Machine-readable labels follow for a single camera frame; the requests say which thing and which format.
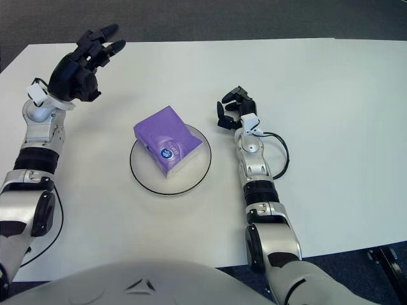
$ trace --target black cable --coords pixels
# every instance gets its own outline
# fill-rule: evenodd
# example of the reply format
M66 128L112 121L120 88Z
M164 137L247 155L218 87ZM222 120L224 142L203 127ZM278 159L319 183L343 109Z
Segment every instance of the black cable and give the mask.
M284 149L286 150L286 155L287 155L286 165L284 165L284 168L282 169L281 172L279 172L276 176L273 177L273 179L276 180L286 173L286 171L288 169L288 164L290 163L290 154L288 152L287 144L284 142L284 139L282 137L280 137L279 135L277 135L276 133L273 133L273 132L263 132L263 134L264 135L255 135L255 134L254 135L256 137L261 137L261 138L275 137L278 141L280 141L280 143L284 146Z
M257 126L259 126L259 125L260 125L260 119L258 119L258 120L259 120L259 122L258 122L256 125L254 125L252 128L250 128L250 130L255 129L255 127L257 127Z
M52 242L51 242L43 251L41 251L39 254L37 254L36 256L34 256L34 257L33 257L32 259L30 259L28 262L25 262L24 264L22 264L22 265L20 266L20 268L21 268L21 267L24 267L25 265L28 265L30 262L36 260L38 257L40 257L41 255L43 255L49 248L51 248L51 246L56 242L56 240L57 240L58 237L59 237L59 234L60 234L61 231L62 231L62 227L64 226L64 209L62 208L61 198L60 198L60 196L59 196L58 190L57 190L56 187L54 187L54 188L55 188L55 194L57 194L57 198L58 198L58 202L59 202L59 207L61 208L61 225L60 225L60 227L59 227L58 234L56 235L56 237L52 240Z

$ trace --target black rim of plate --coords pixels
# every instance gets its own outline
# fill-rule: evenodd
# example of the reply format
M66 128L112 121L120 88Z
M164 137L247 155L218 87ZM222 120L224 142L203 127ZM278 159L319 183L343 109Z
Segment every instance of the black rim of plate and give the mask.
M132 167L132 154L133 154L134 146L135 146L135 144L137 143L137 140L136 140L136 141L134 142L133 147L132 147L132 150L131 150L131 152L130 152L130 157L129 157L129 160L130 160L130 169L132 170L132 174L133 174L134 178L137 180L138 183L140 183L140 185L141 185L143 188L147 189L148 191L150 191L150 192L152 192L152 193L159 194L159 195L166 195L166 196L180 195L180 194L183 194L183 193L186 193L186 192L192 190L195 186L197 186L199 183L201 183L201 181L203 181L203 179L206 177L206 175L207 175L208 172L209 172L210 164L212 163L212 149L210 148L209 141L208 141L208 139L205 137L205 135L204 135L202 132L200 132L198 129L196 129L195 127L193 127L193 126L191 126L191 125L188 125L188 124L185 124L185 125L186 125L186 126L189 126L189 127L191 127L191 128L193 128L194 130L196 130L197 132L199 132L199 133L203 136L203 138L205 139L206 143L208 143L210 159L209 159L208 168L206 169L205 174L203 175L203 177L202 177L195 185L191 186L189 189L186 189L185 191L178 192L178 193L160 193L160 192L154 191L154 190L152 190L152 189L146 187L143 183L141 183L141 181L137 178L137 176L136 176L135 173L134 173L134 170L133 170L133 167Z

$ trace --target round plate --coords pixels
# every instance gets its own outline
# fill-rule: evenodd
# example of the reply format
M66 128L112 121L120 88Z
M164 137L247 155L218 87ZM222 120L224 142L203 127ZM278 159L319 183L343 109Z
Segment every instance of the round plate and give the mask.
M178 171L166 178L147 149L135 141L130 153L130 168L134 178L149 191L161 195L177 195L185 193L197 186L209 171L212 151L205 136L196 128L185 124L191 134L203 143L198 153Z

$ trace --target black joint segment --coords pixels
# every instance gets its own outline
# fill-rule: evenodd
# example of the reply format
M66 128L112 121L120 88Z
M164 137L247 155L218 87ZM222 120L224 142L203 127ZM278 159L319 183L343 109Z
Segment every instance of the black joint segment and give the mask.
M238 110L237 102L230 103L224 107L227 111L236 111Z
M253 272L262 274L265 272L265 263L263 260L260 237L256 226L247 226L245 235L247 263Z
M219 127L225 128L225 129L239 129L242 127L241 122L239 121L234 121L232 117L230 116L224 116L223 118L220 118L219 121L217 121L217 125Z
M231 102L234 99L235 99L235 94L232 93L232 91L231 91L222 98L222 104Z
M217 111L217 117L218 117L219 119L221 119L221 118L224 117L223 106L222 106L222 104L221 104L219 101L216 103L216 111Z
M59 154L51 149L27 147L20 150L14 170L42 170L54 174L58 159Z
M111 24L107 27L104 27L103 29L100 29L100 31L103 33L103 36L106 38L106 41L111 39L118 30L119 26L117 24Z
M26 223L17 220L2 220L0 221L0 235L10 237L23 233Z
M253 208L246 215L247 223L249 224L286 224L288 225L287 220L283 216L275 215L259 215L257 210Z
M280 202L274 183L268 180L248 182L243 187L246 205L258 202Z
M7 272L2 264L0 264L0 271L2 274L0 277L0 302L1 302L8 298L10 281L8 280Z
M54 188L53 181L48 177L42 177L37 183L15 182L8 184L3 192L7 191L52 191Z
M279 268L283 267L285 264L288 264L289 262L295 262L300 260L297 255L294 255L289 252L274 252L267 255L267 257L268 261L273 267Z
M44 236L52 227L53 211L55 209L55 195L45 191L38 200L32 223L31 236Z

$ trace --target tissue box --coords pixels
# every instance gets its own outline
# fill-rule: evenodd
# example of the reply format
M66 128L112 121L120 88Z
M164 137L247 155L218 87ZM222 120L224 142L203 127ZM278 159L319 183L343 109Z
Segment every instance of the tissue box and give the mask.
M170 106L136 124L134 134L167 178L193 158L202 145Z

